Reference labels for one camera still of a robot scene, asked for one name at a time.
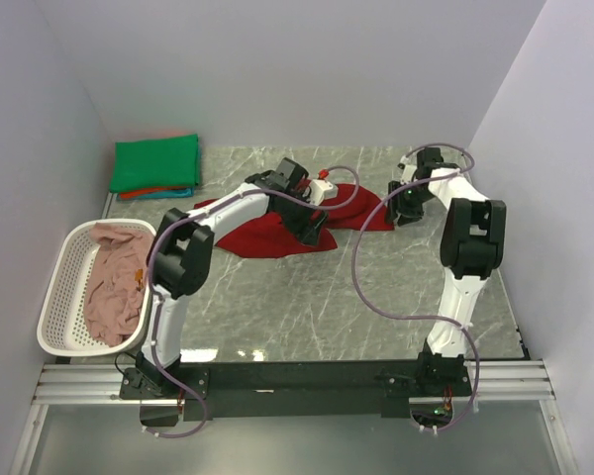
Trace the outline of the red t shirt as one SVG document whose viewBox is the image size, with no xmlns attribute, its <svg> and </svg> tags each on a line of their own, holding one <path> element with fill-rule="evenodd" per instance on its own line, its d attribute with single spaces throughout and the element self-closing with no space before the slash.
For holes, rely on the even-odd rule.
<svg viewBox="0 0 594 475">
<path fill-rule="evenodd" d="M 348 205 L 329 213 L 315 246 L 300 243 L 285 229 L 277 213 L 269 213 L 225 235 L 216 247 L 238 257 L 258 259 L 334 250 L 338 245 L 331 230 L 358 231 L 379 203 L 374 193 L 360 187 Z"/>
</svg>

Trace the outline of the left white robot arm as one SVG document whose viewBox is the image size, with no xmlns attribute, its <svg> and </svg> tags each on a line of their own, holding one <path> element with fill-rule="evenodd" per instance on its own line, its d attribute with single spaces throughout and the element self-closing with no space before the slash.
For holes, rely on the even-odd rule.
<svg viewBox="0 0 594 475">
<path fill-rule="evenodd" d="M 165 398 L 184 390 L 178 385 L 181 333 L 190 298 L 206 282 L 215 244 L 242 225 L 269 213 L 280 217 L 287 231 L 314 246 L 328 214 L 319 210 L 336 197 L 338 188 L 322 172 L 308 171 L 284 158 L 274 170 L 248 177 L 235 191 L 191 212 L 169 210 L 163 217 L 148 256 L 152 296 L 148 333 L 127 371 L 122 396 L 132 391 Z"/>
</svg>

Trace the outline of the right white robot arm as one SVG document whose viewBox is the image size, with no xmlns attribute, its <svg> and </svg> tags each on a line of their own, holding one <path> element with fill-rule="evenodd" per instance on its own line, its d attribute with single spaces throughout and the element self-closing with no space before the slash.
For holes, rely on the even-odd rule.
<svg viewBox="0 0 594 475">
<path fill-rule="evenodd" d="M 418 357 L 415 384 L 436 395 L 466 381 L 464 356 L 468 329 L 478 297 L 504 255 L 506 204 L 477 191 L 465 169 L 447 162 L 442 143 L 417 147 L 399 163 L 401 178 L 388 184 L 385 222 L 404 226 L 424 217 L 426 202 L 437 199 L 446 209 L 440 243 L 445 283 L 438 318 Z"/>
</svg>

